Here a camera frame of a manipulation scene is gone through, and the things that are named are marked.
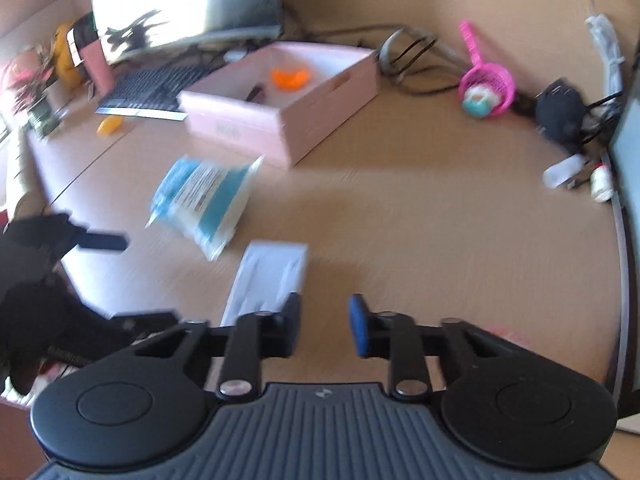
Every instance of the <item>pink container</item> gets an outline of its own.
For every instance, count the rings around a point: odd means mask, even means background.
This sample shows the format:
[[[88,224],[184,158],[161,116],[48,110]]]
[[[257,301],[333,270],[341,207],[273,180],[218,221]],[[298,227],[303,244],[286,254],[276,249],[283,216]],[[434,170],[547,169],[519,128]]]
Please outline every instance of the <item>pink container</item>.
[[[100,40],[95,40],[86,47],[80,49],[80,57],[87,72],[94,81],[98,93],[102,96],[107,95],[116,86],[116,80],[113,76],[113,70],[104,59],[102,44]]]
[[[311,80],[298,91],[271,82],[273,69],[300,68]],[[256,85],[263,92],[246,102]],[[290,168],[377,94],[372,50],[277,42],[198,81],[178,100],[193,135]]]

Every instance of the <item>white bottle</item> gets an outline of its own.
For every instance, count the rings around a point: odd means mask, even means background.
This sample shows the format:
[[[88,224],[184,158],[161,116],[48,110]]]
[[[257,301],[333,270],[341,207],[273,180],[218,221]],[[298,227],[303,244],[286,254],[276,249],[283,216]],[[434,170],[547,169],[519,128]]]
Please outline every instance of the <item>white bottle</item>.
[[[549,189],[558,187],[572,176],[580,173],[586,162],[586,158],[580,155],[580,153],[576,153],[548,168],[545,173],[542,174],[542,182],[544,182],[545,186]]]
[[[599,164],[591,173],[591,198],[596,202],[606,202],[613,196],[613,177],[605,164]]]

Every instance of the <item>pink toy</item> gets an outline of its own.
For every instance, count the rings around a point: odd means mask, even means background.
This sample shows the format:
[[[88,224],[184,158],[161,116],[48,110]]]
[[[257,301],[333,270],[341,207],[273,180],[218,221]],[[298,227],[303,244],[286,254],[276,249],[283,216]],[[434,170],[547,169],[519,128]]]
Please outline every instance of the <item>pink toy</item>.
[[[496,116],[504,113],[511,106],[516,95],[516,85],[513,77],[505,67],[482,61],[480,50],[476,44],[476,36],[469,22],[460,23],[460,32],[469,50],[471,63],[473,63],[473,68],[460,81],[460,88],[458,89],[460,98],[465,100],[467,90],[476,85],[489,87],[491,91],[500,96],[500,104],[487,116]]]

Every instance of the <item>orange object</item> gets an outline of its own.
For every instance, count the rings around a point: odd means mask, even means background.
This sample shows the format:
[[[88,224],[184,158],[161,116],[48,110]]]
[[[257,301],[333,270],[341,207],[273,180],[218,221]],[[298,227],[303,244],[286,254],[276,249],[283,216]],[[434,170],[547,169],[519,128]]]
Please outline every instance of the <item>orange object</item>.
[[[309,70],[280,70],[274,68],[271,70],[271,80],[280,90],[285,92],[295,92],[304,87],[311,79]]]
[[[107,136],[115,133],[115,131],[122,126],[124,122],[124,118],[118,115],[110,115],[105,120],[100,123],[98,126],[98,131],[96,132],[100,136]]]

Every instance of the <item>monitor screen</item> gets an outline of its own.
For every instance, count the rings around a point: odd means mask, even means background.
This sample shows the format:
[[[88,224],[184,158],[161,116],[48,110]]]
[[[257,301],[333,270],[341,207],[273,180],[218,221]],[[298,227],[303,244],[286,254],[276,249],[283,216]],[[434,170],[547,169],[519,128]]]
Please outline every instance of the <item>monitor screen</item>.
[[[108,62],[170,44],[277,38],[280,0],[92,0]]]
[[[618,397],[619,410],[623,416],[640,411],[640,326],[638,305],[640,303],[640,76],[628,93],[628,101],[623,117],[611,141],[609,153],[616,170],[620,222],[626,244],[626,269],[623,267],[623,313],[621,316],[621,339],[618,367],[620,368],[618,387],[614,396]]]

